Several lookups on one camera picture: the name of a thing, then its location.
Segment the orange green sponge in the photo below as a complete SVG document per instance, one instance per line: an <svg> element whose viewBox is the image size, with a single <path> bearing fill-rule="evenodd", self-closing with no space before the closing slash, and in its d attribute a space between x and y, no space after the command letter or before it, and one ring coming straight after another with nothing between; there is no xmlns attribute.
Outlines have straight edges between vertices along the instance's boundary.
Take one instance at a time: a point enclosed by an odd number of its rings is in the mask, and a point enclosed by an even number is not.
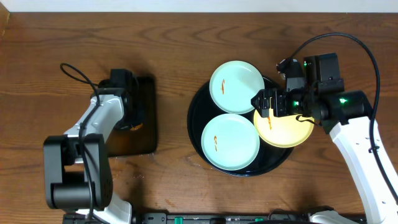
<svg viewBox="0 0 398 224"><path fill-rule="evenodd" d="M138 129L141 129L142 126L143 126L143 123L138 124L138 125L136 125L136 126L133 126L130 130L131 130L131 131L136 131L136 130L138 130Z"/></svg>

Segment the yellow plate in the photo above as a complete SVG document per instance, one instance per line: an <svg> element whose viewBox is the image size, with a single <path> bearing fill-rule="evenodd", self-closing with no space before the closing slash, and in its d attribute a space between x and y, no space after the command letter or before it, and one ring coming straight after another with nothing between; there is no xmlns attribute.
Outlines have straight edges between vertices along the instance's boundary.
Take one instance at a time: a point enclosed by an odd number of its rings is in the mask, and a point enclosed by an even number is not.
<svg viewBox="0 0 398 224"><path fill-rule="evenodd" d="M275 117L271 110L269 117L263 118L255 111L253 123L263 141L271 146L288 148L303 143L313 131L313 123L297 121L296 117Z"/></svg>

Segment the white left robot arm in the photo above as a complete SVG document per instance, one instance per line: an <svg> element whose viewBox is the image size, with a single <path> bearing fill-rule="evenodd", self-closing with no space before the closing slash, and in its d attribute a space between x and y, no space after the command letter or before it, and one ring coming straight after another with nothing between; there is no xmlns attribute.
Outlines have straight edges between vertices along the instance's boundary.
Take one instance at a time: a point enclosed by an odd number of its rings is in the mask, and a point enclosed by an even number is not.
<svg viewBox="0 0 398 224"><path fill-rule="evenodd" d="M86 223L132 223L132 205L113 191L106 141L112 130L143 122L139 81L126 69L93 85L90 105L77 123L44 141L45 199L52 209L72 210Z"/></svg>

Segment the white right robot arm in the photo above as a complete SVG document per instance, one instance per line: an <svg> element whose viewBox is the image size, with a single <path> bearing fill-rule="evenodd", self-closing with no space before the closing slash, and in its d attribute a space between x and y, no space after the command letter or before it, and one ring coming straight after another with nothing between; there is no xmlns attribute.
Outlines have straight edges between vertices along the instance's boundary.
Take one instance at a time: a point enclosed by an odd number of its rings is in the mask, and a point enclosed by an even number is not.
<svg viewBox="0 0 398 224"><path fill-rule="evenodd" d="M360 91L345 91L335 53L285 59L286 86L259 90L251 104L263 118L303 116L320 122L349 168L368 223L397 223L397 173L384 149L373 109Z"/></svg>

